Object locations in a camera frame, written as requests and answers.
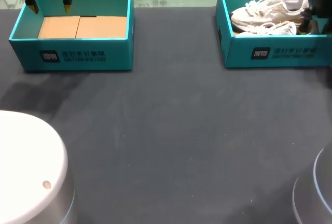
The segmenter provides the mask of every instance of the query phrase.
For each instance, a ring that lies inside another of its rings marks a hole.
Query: small orange dot
[[[52,185],[49,181],[43,181],[43,187],[45,189],[50,189],[50,188],[52,188]]]

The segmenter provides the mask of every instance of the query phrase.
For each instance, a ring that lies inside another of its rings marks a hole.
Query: dark gray table surface
[[[26,74],[17,15],[0,11],[0,109],[63,138],[79,223],[294,223],[294,181],[332,137],[332,72],[227,70],[214,8],[154,8],[135,10],[131,72]]]

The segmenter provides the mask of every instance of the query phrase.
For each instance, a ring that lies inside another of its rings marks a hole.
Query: white cylindrical robot
[[[66,148],[41,119],[0,111],[0,178],[0,223],[77,223]]]
[[[332,145],[296,180],[293,209],[299,224],[332,223]]]

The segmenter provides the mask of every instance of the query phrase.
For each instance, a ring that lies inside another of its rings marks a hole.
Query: pair of sneakers
[[[230,15],[233,30],[243,35],[296,35],[309,0],[250,1]]]

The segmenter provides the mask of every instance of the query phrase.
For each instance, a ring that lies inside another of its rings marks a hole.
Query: printed logo
[[[271,48],[254,48],[251,55],[252,60],[264,60],[267,59]]]
[[[58,53],[55,50],[41,50],[40,55],[44,62],[60,62]]]

